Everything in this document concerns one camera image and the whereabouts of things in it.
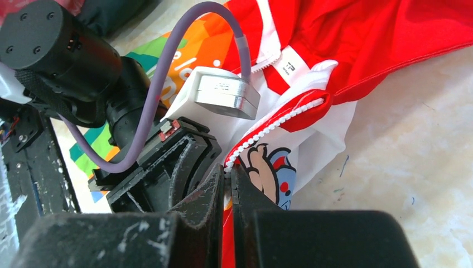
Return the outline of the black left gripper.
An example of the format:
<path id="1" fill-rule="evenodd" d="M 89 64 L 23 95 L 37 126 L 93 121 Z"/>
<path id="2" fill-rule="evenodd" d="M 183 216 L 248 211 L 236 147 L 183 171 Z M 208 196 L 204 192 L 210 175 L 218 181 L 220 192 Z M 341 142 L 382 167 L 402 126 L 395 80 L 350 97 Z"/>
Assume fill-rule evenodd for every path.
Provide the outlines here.
<path id="1" fill-rule="evenodd" d="M 185 117 L 152 127 L 137 161 L 122 173 L 95 169 L 91 192 L 106 191 L 114 213 L 166 212 L 205 180 L 221 147 L 210 130 Z"/>

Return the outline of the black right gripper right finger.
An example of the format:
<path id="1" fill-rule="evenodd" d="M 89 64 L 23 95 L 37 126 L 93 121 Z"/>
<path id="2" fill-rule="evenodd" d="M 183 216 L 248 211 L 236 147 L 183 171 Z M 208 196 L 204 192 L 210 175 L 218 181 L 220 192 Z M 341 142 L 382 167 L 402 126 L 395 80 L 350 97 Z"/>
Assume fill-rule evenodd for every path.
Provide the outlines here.
<path id="1" fill-rule="evenodd" d="M 240 165 L 231 171 L 237 267 L 417 267 L 393 216 L 378 210 L 283 210 Z"/>

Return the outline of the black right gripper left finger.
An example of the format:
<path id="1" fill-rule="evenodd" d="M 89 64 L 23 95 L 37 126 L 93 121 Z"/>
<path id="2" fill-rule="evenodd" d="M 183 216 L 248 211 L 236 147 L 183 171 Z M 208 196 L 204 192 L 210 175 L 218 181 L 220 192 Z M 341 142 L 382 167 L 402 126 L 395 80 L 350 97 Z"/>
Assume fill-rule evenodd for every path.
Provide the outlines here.
<path id="1" fill-rule="evenodd" d="M 220 267 L 224 173 L 215 165 L 167 212 L 57 213 L 36 221 L 12 267 Z"/>

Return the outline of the red white cartoon jacket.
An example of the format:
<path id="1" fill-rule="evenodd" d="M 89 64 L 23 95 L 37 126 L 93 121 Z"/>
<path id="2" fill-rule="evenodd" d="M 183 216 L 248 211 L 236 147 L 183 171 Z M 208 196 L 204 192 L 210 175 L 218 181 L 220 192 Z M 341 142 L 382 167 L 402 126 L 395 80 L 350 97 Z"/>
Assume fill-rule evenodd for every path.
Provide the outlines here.
<path id="1" fill-rule="evenodd" d="M 339 153 L 358 100 L 390 73 L 472 45 L 471 1 L 227 1 L 248 42 L 254 120 L 204 108 L 226 173 L 239 164 L 253 185 L 289 210 L 293 195 Z M 165 34 L 130 53 L 157 79 L 173 56 L 161 93 L 169 109 L 198 66 L 240 74 L 235 35 L 217 14 L 191 19 L 177 49 Z"/>

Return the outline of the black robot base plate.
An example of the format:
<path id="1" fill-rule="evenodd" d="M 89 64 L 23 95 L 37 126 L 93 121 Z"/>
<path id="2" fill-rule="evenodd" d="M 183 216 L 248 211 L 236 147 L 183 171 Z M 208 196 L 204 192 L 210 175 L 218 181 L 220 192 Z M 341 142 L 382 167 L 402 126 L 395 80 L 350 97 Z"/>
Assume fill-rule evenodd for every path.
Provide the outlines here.
<path id="1" fill-rule="evenodd" d="M 80 211 L 50 119 L 2 99 L 1 267 L 9 267 L 37 219 Z"/>

